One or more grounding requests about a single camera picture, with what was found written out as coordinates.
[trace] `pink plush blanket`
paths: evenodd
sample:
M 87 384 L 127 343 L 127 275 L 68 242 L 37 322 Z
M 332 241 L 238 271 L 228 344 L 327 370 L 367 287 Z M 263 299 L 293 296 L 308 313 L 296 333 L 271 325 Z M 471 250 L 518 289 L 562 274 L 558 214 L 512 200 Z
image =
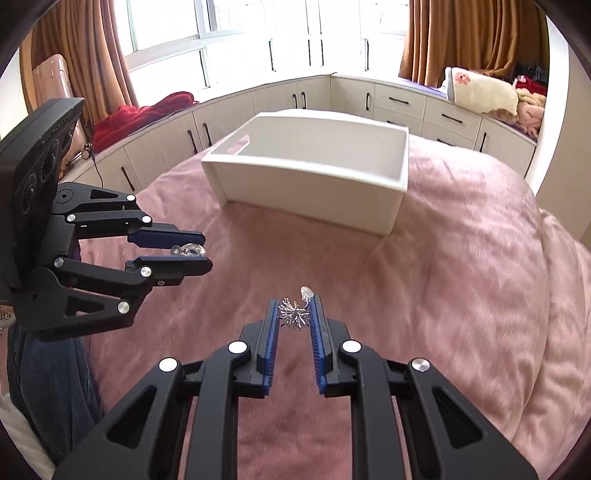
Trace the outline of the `pink plush blanket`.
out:
M 545 479 L 591 417 L 591 255 L 493 158 L 411 137 L 408 193 L 386 238 L 217 204 L 200 155 L 138 195 L 157 222 L 202 230 L 214 266 L 156 288 L 133 327 L 87 339 L 107 408 L 165 356 L 203 359 L 307 285 L 382 356 L 424 356 Z M 87 241 L 123 268 L 125 239 Z M 345 399 L 318 395 L 307 332 L 282 331 L 270 398 L 241 400 L 243 480 L 350 478 Z

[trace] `white plastic bin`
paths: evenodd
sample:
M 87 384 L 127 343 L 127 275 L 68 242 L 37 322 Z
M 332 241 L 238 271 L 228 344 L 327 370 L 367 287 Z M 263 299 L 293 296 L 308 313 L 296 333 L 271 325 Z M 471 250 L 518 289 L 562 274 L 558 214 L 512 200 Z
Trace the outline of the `white plastic bin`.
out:
M 408 183 L 408 129 L 346 113 L 259 113 L 202 160 L 220 205 L 244 202 L 388 235 Z

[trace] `white fabric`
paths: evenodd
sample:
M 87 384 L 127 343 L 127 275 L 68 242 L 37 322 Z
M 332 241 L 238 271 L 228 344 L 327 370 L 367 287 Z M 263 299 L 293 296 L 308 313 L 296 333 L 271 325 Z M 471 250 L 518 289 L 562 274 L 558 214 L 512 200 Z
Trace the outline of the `white fabric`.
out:
M 451 101 L 467 110 L 488 113 L 503 109 L 517 115 L 519 98 L 510 83 L 457 67 L 446 69 L 446 80 L 448 92 L 453 92 Z M 449 88 L 450 83 L 453 85 L 452 90 Z
M 0 395 L 0 421 L 14 445 L 37 475 L 43 480 L 51 480 L 56 467 L 45 453 L 37 435 L 31 430 L 29 422 L 14 406 L 8 394 Z

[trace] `black cable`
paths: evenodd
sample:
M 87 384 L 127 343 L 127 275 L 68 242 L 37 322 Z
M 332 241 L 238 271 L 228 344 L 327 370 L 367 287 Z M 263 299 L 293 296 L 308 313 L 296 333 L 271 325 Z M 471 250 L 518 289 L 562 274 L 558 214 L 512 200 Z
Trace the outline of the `black cable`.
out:
M 92 143 L 87 143 L 86 145 L 84 145 L 84 148 L 82 149 L 82 159 L 88 160 L 90 157 L 92 157 L 92 163 L 95 164 L 95 170 L 98 173 L 99 178 L 100 178 L 100 188 L 104 189 L 105 182 L 103 181 L 103 177 L 100 174 L 99 167 L 96 166 L 94 145 Z

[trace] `window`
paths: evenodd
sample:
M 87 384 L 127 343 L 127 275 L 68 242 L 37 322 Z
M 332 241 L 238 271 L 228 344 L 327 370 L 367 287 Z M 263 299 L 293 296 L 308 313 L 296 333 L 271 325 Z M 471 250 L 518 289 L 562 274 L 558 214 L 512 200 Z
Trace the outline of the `window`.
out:
M 327 66 L 396 76 L 408 0 L 115 0 L 138 100 Z

